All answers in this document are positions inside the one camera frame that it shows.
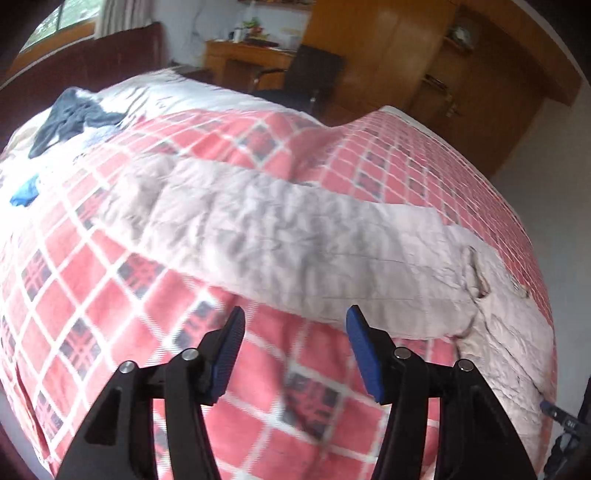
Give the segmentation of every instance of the bed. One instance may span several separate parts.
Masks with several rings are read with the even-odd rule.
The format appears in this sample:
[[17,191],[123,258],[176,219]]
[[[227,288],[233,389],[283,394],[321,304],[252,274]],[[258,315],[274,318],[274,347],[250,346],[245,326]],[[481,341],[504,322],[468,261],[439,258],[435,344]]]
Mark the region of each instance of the bed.
[[[492,247],[552,325],[531,242],[511,207],[457,151],[397,109],[328,128],[170,70],[133,77],[96,99],[107,111],[126,112],[120,131],[85,131],[29,160],[45,111],[17,130],[2,154],[0,380],[53,474],[118,364],[166,362],[236,305],[246,311],[245,342],[228,393],[205,413],[223,478],[369,478],[384,433],[388,409],[367,395],[339,325],[179,272],[114,241],[95,222],[141,155],[223,161],[363,202],[435,209],[442,225],[461,226]],[[40,196],[26,209],[9,207],[14,189],[39,172]],[[457,359],[453,336],[394,341],[431,362]],[[554,400],[554,349],[548,364],[544,395]],[[159,475],[172,478],[160,403],[154,418]],[[528,439],[538,471],[550,436],[550,423],[542,422]],[[433,400],[425,478],[433,474],[438,428]]]

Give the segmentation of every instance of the crumpled white cloth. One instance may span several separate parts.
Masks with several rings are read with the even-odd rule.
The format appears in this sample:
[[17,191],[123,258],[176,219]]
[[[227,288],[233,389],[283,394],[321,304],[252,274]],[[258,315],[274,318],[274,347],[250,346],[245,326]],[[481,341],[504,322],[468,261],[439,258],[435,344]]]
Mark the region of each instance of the crumpled white cloth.
[[342,325],[358,304],[391,336],[455,338],[537,460],[552,328],[496,251],[434,209],[150,154],[96,221],[132,251],[279,310]]
[[134,251],[273,308],[341,321],[358,304],[392,336],[438,338],[464,332],[477,309],[437,218],[152,154],[122,173],[99,222]]

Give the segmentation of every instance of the white curtain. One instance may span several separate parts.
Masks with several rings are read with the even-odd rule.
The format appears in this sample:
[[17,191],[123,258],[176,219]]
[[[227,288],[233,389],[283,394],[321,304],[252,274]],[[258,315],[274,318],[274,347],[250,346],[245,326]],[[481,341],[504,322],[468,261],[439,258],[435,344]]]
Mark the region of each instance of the white curtain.
[[105,0],[96,21],[95,38],[152,23],[152,0]]

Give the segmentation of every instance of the wooden wardrobe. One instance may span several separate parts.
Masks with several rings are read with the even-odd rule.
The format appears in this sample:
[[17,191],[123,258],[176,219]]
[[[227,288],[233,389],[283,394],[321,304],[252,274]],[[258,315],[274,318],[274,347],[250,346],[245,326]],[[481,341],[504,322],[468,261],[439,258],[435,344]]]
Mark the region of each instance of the wooden wardrobe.
[[[470,31],[473,48],[449,32]],[[303,43],[346,59],[323,120],[340,125],[384,105],[439,134],[493,175],[544,97],[572,104],[581,78],[511,0],[317,0]]]

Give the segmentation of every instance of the pink plaid blanket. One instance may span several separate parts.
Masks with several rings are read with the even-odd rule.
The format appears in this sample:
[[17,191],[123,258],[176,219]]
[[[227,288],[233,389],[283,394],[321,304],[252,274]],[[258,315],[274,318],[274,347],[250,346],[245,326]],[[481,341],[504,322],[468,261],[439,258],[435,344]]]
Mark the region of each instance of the pink plaid blanket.
[[[337,128],[279,112],[187,111],[142,122],[43,192],[1,254],[0,378],[53,473],[118,364],[167,362],[234,305],[246,311],[245,341],[228,393],[206,412],[223,478],[369,478],[384,434],[388,410],[365,392],[342,331],[171,271],[93,225],[121,169],[146,151],[258,168],[370,202],[434,207],[446,223],[496,248],[551,323],[530,241],[511,208],[457,152],[394,114],[374,112]],[[395,343],[430,362],[456,360],[447,338]],[[161,403],[154,417],[158,471],[171,478]],[[425,470],[434,465],[438,429],[433,400]]]

